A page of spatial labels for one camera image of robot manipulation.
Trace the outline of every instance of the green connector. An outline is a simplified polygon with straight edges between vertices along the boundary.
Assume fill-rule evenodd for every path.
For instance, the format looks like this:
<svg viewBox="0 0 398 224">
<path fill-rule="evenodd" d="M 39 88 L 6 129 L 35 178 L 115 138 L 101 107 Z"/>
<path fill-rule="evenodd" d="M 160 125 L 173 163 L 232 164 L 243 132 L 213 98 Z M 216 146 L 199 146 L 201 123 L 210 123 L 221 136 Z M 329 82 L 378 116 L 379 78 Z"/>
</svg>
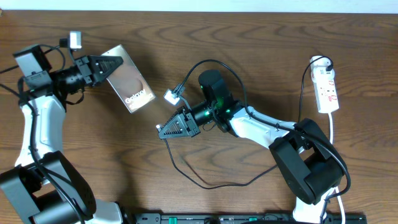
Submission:
<svg viewBox="0 0 398 224">
<path fill-rule="evenodd" d="M 169 224 L 177 224 L 177 218 L 170 217 L 169 218 Z"/>
</svg>

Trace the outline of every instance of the electrical outlet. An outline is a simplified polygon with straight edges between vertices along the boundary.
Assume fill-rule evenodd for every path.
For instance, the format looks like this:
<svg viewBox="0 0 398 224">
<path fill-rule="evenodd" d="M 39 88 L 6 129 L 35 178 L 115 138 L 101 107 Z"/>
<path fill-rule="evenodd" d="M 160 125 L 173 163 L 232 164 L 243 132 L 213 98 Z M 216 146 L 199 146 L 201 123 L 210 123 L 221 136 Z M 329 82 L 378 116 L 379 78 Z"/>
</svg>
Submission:
<svg viewBox="0 0 398 224">
<path fill-rule="evenodd" d="M 321 56 L 312 57 L 310 62 L 319 57 Z M 326 70 L 330 63 L 329 59 L 321 58 L 311 64 L 311 79 L 319 113 L 331 113 L 339 108 L 334 80 L 335 70 Z"/>
</svg>

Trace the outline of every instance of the table surface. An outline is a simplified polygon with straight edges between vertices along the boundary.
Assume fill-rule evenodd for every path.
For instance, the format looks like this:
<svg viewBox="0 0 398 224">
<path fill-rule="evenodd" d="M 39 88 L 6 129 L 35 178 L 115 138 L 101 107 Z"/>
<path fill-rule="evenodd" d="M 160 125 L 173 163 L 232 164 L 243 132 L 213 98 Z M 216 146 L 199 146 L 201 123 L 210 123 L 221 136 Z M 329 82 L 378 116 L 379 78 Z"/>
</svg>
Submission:
<svg viewBox="0 0 398 224">
<path fill-rule="evenodd" d="M 165 90 L 208 58 L 241 76 L 249 104 L 258 111 L 296 121 L 304 68 L 311 56 L 327 55 L 335 62 L 340 102 L 333 113 L 335 147 L 352 178 L 351 190 L 343 196 L 345 209 L 366 214 L 369 223 L 398 222 L 397 16 L 6 11 L 0 27 L 1 69 L 16 64 L 12 53 L 31 44 L 57 45 L 70 30 L 83 34 L 84 50 L 77 56 L 99 55 L 119 44 L 126 48 L 156 100 L 129 114 L 109 84 L 88 90 L 83 103 L 68 106 L 63 149 L 96 198 L 121 202 L 134 212 L 293 210 L 295 196 L 278 169 L 248 187 L 200 189 L 173 168 L 155 125 L 165 123 L 176 109 L 164 101 Z M 49 59 L 53 68 L 61 66 L 56 52 Z M 186 84 L 184 95 L 191 105 L 203 99 L 198 74 L 212 68 L 220 69 L 234 96 L 242 98 L 234 77 L 208 63 Z M 8 72 L 0 75 L 0 82 L 15 89 L 21 75 L 20 70 Z M 328 116 L 317 112 L 309 77 L 304 92 L 303 117 L 314 119 L 328 135 Z M 16 97 L 3 89 L 0 95 L 4 172 L 19 155 L 24 118 Z M 205 185 L 244 183 L 275 164 L 267 149 L 219 129 L 169 143 L 179 168 Z M 20 222 L 3 193 L 0 204 L 1 223 Z M 335 199 L 328 208 L 339 212 Z"/>
</svg>

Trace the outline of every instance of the black bracket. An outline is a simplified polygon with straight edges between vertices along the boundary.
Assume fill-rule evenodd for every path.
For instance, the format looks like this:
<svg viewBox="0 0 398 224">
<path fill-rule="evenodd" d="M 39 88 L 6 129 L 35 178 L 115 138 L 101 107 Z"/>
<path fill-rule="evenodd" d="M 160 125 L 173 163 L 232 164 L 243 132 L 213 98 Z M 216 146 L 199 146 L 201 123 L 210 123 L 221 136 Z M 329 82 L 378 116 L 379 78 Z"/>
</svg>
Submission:
<svg viewBox="0 0 398 224">
<path fill-rule="evenodd" d="M 184 107 L 180 107 L 159 131 L 159 138 L 194 137 L 199 133 L 200 129 L 191 112 L 188 112 Z"/>
<path fill-rule="evenodd" d="M 85 85 L 95 86 L 105 81 L 121 64 L 122 57 L 84 56 L 76 59 L 76 65 L 83 75 Z"/>
<path fill-rule="evenodd" d="M 316 122 L 305 118 L 295 125 L 295 129 L 327 142 L 331 152 L 346 167 L 346 164 Z M 305 161 L 301 159 L 297 152 L 301 147 L 304 149 L 312 147 L 314 149 L 314 153 Z M 340 183 L 343 176 L 341 167 L 329 152 L 319 147 L 318 144 L 304 141 L 294 133 L 288 133 L 282 138 L 277 138 L 269 146 L 269 149 L 287 185 L 300 200 L 307 204 L 317 204 L 327 190 Z"/>
<path fill-rule="evenodd" d="M 60 152 L 50 152 L 39 161 L 54 181 L 75 201 L 85 220 L 93 217 L 96 203 L 84 178 Z M 0 174 L 0 188 L 24 223 L 75 223 L 72 206 L 56 190 L 36 197 L 43 175 L 34 164 L 17 166 Z"/>
</svg>

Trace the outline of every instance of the product box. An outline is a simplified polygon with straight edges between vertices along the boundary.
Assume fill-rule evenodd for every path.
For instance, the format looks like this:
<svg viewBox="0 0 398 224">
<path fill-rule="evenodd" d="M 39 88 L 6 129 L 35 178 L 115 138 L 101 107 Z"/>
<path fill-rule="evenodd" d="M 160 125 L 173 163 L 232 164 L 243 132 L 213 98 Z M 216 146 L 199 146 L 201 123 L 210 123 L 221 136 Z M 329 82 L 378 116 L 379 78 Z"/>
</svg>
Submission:
<svg viewBox="0 0 398 224">
<path fill-rule="evenodd" d="M 155 99 L 148 83 L 122 45 L 112 48 L 103 55 L 123 58 L 123 64 L 108 77 L 108 81 L 130 113 Z"/>
</svg>

